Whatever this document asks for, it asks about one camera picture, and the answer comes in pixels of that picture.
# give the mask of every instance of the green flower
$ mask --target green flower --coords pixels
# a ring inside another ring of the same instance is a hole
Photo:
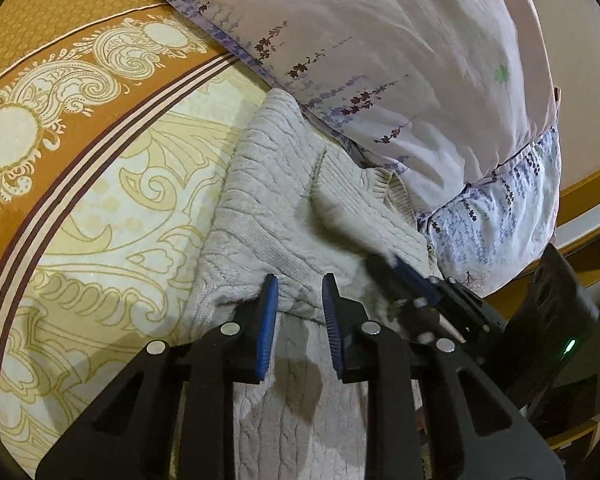
[[[503,64],[500,64],[500,66],[496,69],[496,81],[498,83],[509,82],[509,69]]]

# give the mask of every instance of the cream knitted sweater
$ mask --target cream knitted sweater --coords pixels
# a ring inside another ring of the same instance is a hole
[[[333,272],[343,296],[387,322],[361,259],[368,251],[440,275],[395,175],[358,168],[311,129],[291,95],[272,90],[238,144],[179,334],[199,337],[255,296],[268,272],[278,276],[267,379],[235,386],[239,479],[363,478],[366,384],[335,376],[320,287]]]

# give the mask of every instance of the green light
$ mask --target green light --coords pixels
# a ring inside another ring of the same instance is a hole
[[[576,340],[572,339],[571,341],[569,341],[567,348],[564,349],[564,353],[568,354],[573,349],[574,346],[576,346]]]

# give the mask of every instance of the beige wall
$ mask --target beige wall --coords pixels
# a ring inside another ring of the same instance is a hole
[[[534,0],[562,88],[560,188],[600,169],[600,7],[595,0]]]

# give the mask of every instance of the silver rivet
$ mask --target silver rivet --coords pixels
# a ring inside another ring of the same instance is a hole
[[[162,352],[164,352],[167,348],[167,345],[165,345],[164,341],[160,341],[159,339],[156,339],[155,341],[151,341],[147,346],[146,346],[146,351],[147,353],[151,354],[151,355],[158,355],[161,354]]]
[[[436,337],[433,335],[433,332],[425,332],[424,334],[420,334],[416,340],[421,345],[428,345],[431,343]]]
[[[427,298],[419,297],[413,300],[413,306],[415,308],[422,308],[423,306],[427,306],[428,304],[429,301],[427,301]]]
[[[220,327],[220,332],[222,332],[224,335],[236,335],[238,332],[240,332],[240,325],[234,323],[233,321],[225,323]]]
[[[380,325],[375,321],[365,321],[361,328],[365,334],[378,335],[380,333]]]
[[[453,352],[456,349],[456,345],[453,341],[451,341],[451,339],[447,339],[446,337],[443,337],[436,341],[436,348],[438,350],[440,350],[441,352],[450,354],[451,352]]]

